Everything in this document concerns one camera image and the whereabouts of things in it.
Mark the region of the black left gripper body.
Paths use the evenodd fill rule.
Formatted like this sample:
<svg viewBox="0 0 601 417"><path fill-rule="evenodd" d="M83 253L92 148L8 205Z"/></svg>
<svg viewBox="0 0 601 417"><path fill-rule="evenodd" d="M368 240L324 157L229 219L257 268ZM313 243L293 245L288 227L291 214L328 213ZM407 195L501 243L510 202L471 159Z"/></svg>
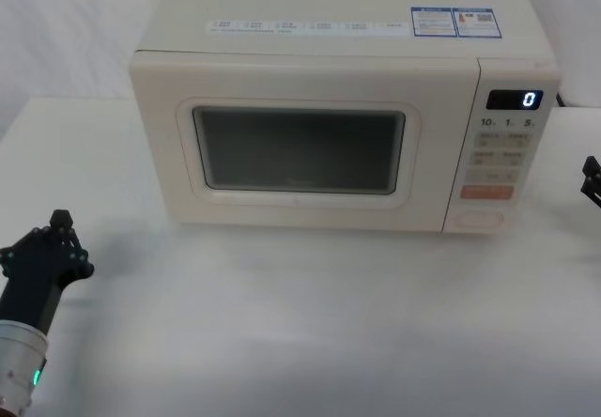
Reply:
<svg viewBox="0 0 601 417"><path fill-rule="evenodd" d="M8 281L1 295L1 318L28 325L46 335L54 320L63 290L73 281L62 281L63 268L69 264L68 251L62 247L55 274L4 274Z"/></svg>

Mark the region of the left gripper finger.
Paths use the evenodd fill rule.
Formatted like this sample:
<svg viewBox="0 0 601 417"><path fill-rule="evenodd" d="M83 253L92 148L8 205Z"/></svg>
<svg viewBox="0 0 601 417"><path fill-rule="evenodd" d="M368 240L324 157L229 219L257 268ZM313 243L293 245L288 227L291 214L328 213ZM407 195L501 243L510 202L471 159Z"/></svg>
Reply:
<svg viewBox="0 0 601 417"><path fill-rule="evenodd" d="M61 240L68 251L69 264L63 268L62 281L79 281L91 277L94 265L89 261L88 251L84 249L73 228L73 220L68 210L61 210Z"/></svg>
<svg viewBox="0 0 601 417"><path fill-rule="evenodd" d="M48 225L34 227L13 245L2 248L2 272L55 274L62 254L62 239L59 234L62 223L63 210L57 209Z"/></svg>

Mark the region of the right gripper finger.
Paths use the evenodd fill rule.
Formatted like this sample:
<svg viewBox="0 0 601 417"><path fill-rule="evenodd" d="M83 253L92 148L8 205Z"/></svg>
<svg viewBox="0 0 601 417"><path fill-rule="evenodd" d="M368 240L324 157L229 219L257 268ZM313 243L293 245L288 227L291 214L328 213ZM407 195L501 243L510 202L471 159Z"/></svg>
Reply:
<svg viewBox="0 0 601 417"><path fill-rule="evenodd" d="M581 192L601 207L601 166L594 156L588 156L582 167L584 181Z"/></svg>

